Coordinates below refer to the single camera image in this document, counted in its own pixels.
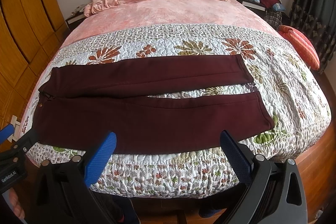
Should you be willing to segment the person's left hand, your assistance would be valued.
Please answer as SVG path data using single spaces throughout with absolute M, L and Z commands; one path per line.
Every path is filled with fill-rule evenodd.
M 25 219 L 25 211 L 23 210 L 19 200 L 18 195 L 16 194 L 13 188 L 9 189 L 9 202 L 12 208 L 13 213 L 20 219 Z

